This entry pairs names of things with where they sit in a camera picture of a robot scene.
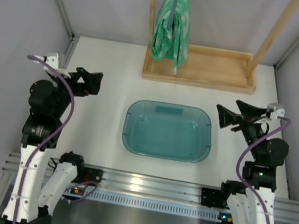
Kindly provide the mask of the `green white patterned trousers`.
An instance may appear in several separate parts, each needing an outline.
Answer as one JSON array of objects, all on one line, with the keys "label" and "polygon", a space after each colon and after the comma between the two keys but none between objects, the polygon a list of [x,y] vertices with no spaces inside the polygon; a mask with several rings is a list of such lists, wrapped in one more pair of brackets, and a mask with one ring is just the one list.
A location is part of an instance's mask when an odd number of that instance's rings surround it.
[{"label": "green white patterned trousers", "polygon": [[178,0],[173,25],[167,30],[169,14],[174,0],[164,0],[153,29],[151,56],[156,61],[173,62],[173,74],[183,67],[189,55],[191,38],[191,0]]}]

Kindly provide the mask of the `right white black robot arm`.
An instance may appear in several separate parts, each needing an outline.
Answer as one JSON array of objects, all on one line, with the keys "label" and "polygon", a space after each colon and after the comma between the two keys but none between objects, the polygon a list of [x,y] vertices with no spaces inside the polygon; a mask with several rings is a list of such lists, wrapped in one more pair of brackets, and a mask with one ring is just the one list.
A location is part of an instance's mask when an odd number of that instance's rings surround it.
[{"label": "right white black robot arm", "polygon": [[220,128],[242,132],[248,147],[238,158],[238,180],[222,182],[217,190],[202,188],[201,204],[228,209],[220,214],[220,224],[275,224],[274,201],[277,190],[277,168],[284,165],[289,145],[273,135],[290,125],[280,104],[255,107],[237,100],[239,113],[218,104]]}]

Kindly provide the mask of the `grey blue clothes hanger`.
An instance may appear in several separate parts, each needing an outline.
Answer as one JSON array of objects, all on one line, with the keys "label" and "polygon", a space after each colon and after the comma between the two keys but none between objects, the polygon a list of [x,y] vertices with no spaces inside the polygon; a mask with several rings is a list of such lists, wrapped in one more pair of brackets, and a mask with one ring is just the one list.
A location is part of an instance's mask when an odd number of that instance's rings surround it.
[{"label": "grey blue clothes hanger", "polygon": [[176,11],[176,8],[177,8],[177,2],[178,2],[178,0],[173,1],[172,9],[171,9],[171,12],[169,14],[169,20],[168,20],[168,23],[167,23],[167,30],[170,30],[172,28],[174,17],[175,17],[175,11]]}]

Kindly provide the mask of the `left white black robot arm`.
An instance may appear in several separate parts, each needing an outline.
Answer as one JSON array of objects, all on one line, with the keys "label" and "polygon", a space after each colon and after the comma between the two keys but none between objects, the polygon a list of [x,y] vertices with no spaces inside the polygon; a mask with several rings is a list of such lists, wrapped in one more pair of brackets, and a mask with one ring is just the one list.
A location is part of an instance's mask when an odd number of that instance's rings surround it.
[{"label": "left white black robot arm", "polygon": [[83,173],[84,158],[64,153],[48,181],[46,169],[59,136],[72,117],[61,116],[66,109],[74,111],[75,98],[97,95],[102,73],[89,73],[82,67],[61,73],[49,60],[29,57],[47,68],[50,78],[30,87],[30,113],[22,129],[20,161],[15,184],[0,224],[51,224],[53,211],[70,183]]}]

